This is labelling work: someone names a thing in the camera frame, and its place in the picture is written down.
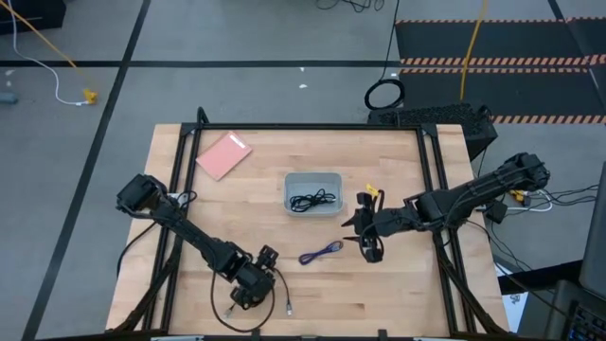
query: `black metal frame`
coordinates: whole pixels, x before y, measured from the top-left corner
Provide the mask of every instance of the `black metal frame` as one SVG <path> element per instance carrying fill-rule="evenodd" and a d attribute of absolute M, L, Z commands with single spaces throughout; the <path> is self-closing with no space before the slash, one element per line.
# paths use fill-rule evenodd
<path fill-rule="evenodd" d="M 187 137 L 193 133 L 193 141 L 191 145 L 191 150 L 189 153 L 189 160 L 187 164 L 187 177 L 185 182 L 184 191 L 188 191 L 192 189 L 193 185 L 193 174 L 195 172 L 195 159 L 198 154 L 198 149 L 200 145 L 200 139 L 202 136 L 203 130 L 350 130 L 350 131 L 367 131 L 367 130 L 385 130 L 385 131 L 414 131 L 417 135 L 417 142 L 419 144 L 419 157 L 421 164 L 421 171 L 423 173 L 423 181 L 425 185 L 425 190 L 433 190 L 433 182 L 431 170 L 429 167 L 429 160 L 427 156 L 427 149 L 425 146 L 425 134 L 428 134 L 431 137 L 432 147 L 434 150 L 434 156 L 436 159 L 437 166 L 437 175 L 438 182 L 441 188 L 447 188 L 448 184 L 446 181 L 446 170 L 444 169 L 444 163 L 441 155 L 441 149 L 439 146 L 439 140 L 437 138 L 437 128 L 435 124 L 431 125 L 407 125 L 407 126 L 385 126 L 385 125 L 374 125 L 374 124 L 314 124 L 314 123 L 209 123 L 208 118 L 206 117 L 204 110 L 202 108 L 198 109 L 198 120 L 193 123 L 182 123 L 181 131 L 179 134 L 179 140 L 177 142 L 177 150 L 174 159 L 172 174 L 169 183 L 169 191 L 175 192 L 178 187 L 178 179 L 181 172 L 182 164 L 183 164 L 183 156 L 185 153 L 185 146 L 187 142 Z M 454 264 L 457 270 L 457 273 L 465 280 L 465 268 L 463 266 L 463 259 L 461 254 L 461 249 L 458 241 L 458 237 L 456 235 L 456 231 L 449 231 L 450 238 L 452 241 L 450 244 L 452 245 L 452 256 L 454 259 Z M 167 251 L 167 243 L 169 240 L 169 231 L 166 228 L 162 228 L 160 233 L 160 238 L 158 240 L 158 247 L 156 250 L 153 272 L 151 280 L 153 281 L 159 271 L 162 269 L 162 264 L 164 262 L 166 251 Z M 438 252 L 439 247 L 442 247 L 443 240 L 441 235 L 434 235 L 434 244 L 436 248 L 436 253 Z M 183 240 L 180 238 L 175 238 L 173 248 L 181 249 L 183 245 Z M 178 275 L 178 265 L 169 276 L 169 282 L 166 291 L 166 299 L 163 307 L 162 318 L 160 330 L 168 331 L 170 325 L 170 319 L 172 315 L 172 305 L 174 301 L 174 295 L 176 291 L 176 280 Z M 446 313 L 447 323 L 449 334 L 454 335 L 458 333 L 458 327 L 456 324 L 456 312 L 455 305 L 453 302 L 453 293 L 451 290 L 451 282 L 446 275 L 446 273 L 439 268 L 439 276 L 442 288 L 442 294 L 444 299 L 444 309 Z M 144 322 L 142 325 L 142 329 L 149 330 L 152 327 L 153 321 L 153 312 L 155 308 L 155 302 L 153 302 L 147 313 L 144 316 Z M 476 332 L 474 318 L 469 307 L 463 302 L 463 310 L 464 310 L 464 318 L 467 326 L 467 332 Z M 378 330 L 378 336 L 381 340 L 411 340 L 410 337 L 388 337 L 386 331 Z M 318 337 L 318 339 L 322 340 L 376 340 L 375 337 Z M 251 335 L 237 335 L 237 336 L 224 336 L 224 335 L 205 335 L 205 339 L 221 339 L 221 340 L 248 340 L 251 339 Z M 262 339 L 271 339 L 271 340 L 292 340 L 292 336 L 262 336 Z"/>

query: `yellow cable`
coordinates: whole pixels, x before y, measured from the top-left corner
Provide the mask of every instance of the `yellow cable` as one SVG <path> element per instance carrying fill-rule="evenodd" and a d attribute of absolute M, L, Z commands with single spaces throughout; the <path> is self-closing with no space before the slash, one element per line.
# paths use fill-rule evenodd
<path fill-rule="evenodd" d="M 48 46 L 50 46 L 50 48 L 53 49 L 53 51 L 57 52 L 60 56 L 62 56 L 73 68 L 76 69 L 76 71 L 84 77 L 84 79 L 86 80 L 86 82 L 89 85 L 93 85 L 93 83 L 86 77 L 86 75 L 82 72 L 82 70 L 80 70 L 75 64 L 74 62 L 72 62 L 71 59 L 69 59 L 69 57 L 67 57 L 63 52 L 61 52 L 56 46 L 54 46 L 52 43 L 50 43 L 48 41 L 48 39 L 46 39 L 46 37 L 40 33 L 38 31 L 38 29 L 36 29 L 36 27 L 34 27 L 32 24 L 29 23 L 29 21 L 22 17 L 19 13 L 17 13 L 16 11 L 14 11 L 9 5 L 7 5 L 3 0 L 0 0 L 0 5 L 2 5 L 2 7 L 4 7 L 5 9 L 7 9 L 10 13 L 12 13 L 15 17 L 17 17 L 19 20 L 21 20 L 22 23 L 26 24 L 27 27 L 29 27 L 29 29 L 31 29 L 34 33 L 36 33 L 38 35 L 38 37 L 40 37 L 40 39 L 42 39 Z M 89 89 L 84 89 L 84 96 L 86 97 L 87 100 L 95 102 L 97 100 L 97 93 L 92 92 Z"/>
<path fill-rule="evenodd" d="M 467 48 L 467 56 L 465 56 L 465 60 L 463 61 L 463 75 L 461 76 L 461 93 L 459 98 L 460 100 L 463 100 L 463 97 L 465 97 L 465 78 L 467 77 L 467 66 L 470 62 L 470 56 L 472 55 L 473 44 L 475 44 L 475 37 L 477 37 L 477 32 L 480 30 L 480 24 L 482 23 L 482 20 L 484 20 L 484 15 L 486 15 L 486 9 L 488 8 L 488 4 L 488 0 L 483 0 L 482 10 L 480 11 L 480 17 L 477 18 L 477 22 L 475 23 L 475 29 L 473 30 L 472 40 L 470 41 L 470 46 Z"/>

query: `gray plastic container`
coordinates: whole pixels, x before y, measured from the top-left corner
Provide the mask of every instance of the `gray plastic container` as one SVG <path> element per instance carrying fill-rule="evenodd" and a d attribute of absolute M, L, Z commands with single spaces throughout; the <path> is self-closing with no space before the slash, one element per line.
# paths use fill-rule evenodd
<path fill-rule="evenodd" d="M 296 195 L 314 195 L 323 188 L 336 197 L 334 203 L 311 207 L 305 212 L 291 210 L 291 198 Z M 343 180 L 335 172 L 290 172 L 284 179 L 284 208 L 295 217 L 320 217 L 338 214 L 343 209 Z"/>

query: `white cable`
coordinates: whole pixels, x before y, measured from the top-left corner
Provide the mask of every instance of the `white cable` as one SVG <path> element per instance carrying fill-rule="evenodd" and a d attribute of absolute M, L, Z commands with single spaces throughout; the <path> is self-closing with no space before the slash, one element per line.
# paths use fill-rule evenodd
<path fill-rule="evenodd" d="M 550 211 L 551 208 L 553 208 L 553 204 L 551 203 L 553 198 L 551 198 L 545 191 L 543 191 L 541 189 L 537 190 L 537 193 L 539 193 L 545 197 L 545 199 L 547 201 L 544 204 L 549 203 L 548 208 L 508 207 L 508 210 L 523 210 L 523 211 L 530 211 L 530 212 L 548 212 L 548 211 Z"/>
<path fill-rule="evenodd" d="M 9 0 L 9 7 L 10 7 L 10 9 L 12 9 L 12 3 L 11 3 L 10 0 Z M 21 54 L 21 52 L 19 52 L 19 49 L 17 48 L 17 19 L 15 18 L 15 15 L 12 12 L 10 13 L 10 16 L 12 17 L 12 49 L 15 50 L 15 53 L 19 57 L 21 57 L 21 58 L 23 58 L 25 60 L 28 60 L 28 61 L 32 61 L 32 62 L 38 64 L 39 66 L 41 66 L 41 67 L 45 68 L 46 70 L 48 70 L 48 71 L 50 71 L 50 72 L 53 73 L 53 75 L 55 76 L 55 81 L 56 81 L 55 82 L 56 83 L 56 86 L 55 86 L 55 99 L 57 99 L 59 102 L 61 102 L 63 104 L 67 104 L 67 105 L 82 106 L 82 105 L 89 104 L 88 101 L 70 102 L 70 101 L 66 101 L 66 100 L 63 100 L 63 99 L 59 98 L 59 75 L 57 75 L 57 72 L 55 72 L 55 70 L 53 70 L 48 65 L 46 65 L 46 64 L 44 64 L 44 63 L 42 63 L 40 61 L 37 61 L 37 60 L 35 60 L 33 58 L 29 58 L 27 56 L 24 56 L 24 55 Z"/>

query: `orange striped tape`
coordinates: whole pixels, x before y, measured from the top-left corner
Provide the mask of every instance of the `orange striped tape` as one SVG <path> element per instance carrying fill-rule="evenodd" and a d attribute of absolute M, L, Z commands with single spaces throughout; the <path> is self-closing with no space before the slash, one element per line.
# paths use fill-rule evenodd
<path fill-rule="evenodd" d="M 598 124 L 606 123 L 604 115 L 579 115 L 579 116 L 493 116 L 492 123 L 545 123 L 545 124 Z"/>
<path fill-rule="evenodd" d="M 465 58 L 404 58 L 400 62 L 404 65 L 463 65 Z M 585 66 L 606 63 L 606 54 L 586 57 L 504 57 L 504 58 L 470 58 L 469 66 Z"/>
<path fill-rule="evenodd" d="M 475 19 L 403 19 L 396 20 L 396 25 L 410 23 L 426 24 L 450 24 L 450 23 L 475 23 Z M 486 19 L 482 23 L 563 23 L 563 19 Z"/>
<path fill-rule="evenodd" d="M 463 72 L 462 68 L 445 67 L 409 67 L 400 70 L 401 74 L 410 73 L 451 73 L 458 74 Z M 587 73 L 587 69 L 579 67 L 551 67 L 551 68 L 471 68 L 469 73 L 496 73 L 496 74 L 543 74 L 543 73 Z"/>
<path fill-rule="evenodd" d="M 575 20 L 604 20 L 606 19 L 606 17 L 571 17 L 571 18 L 566 18 L 566 22 L 569 23 L 571 21 L 575 21 Z"/>

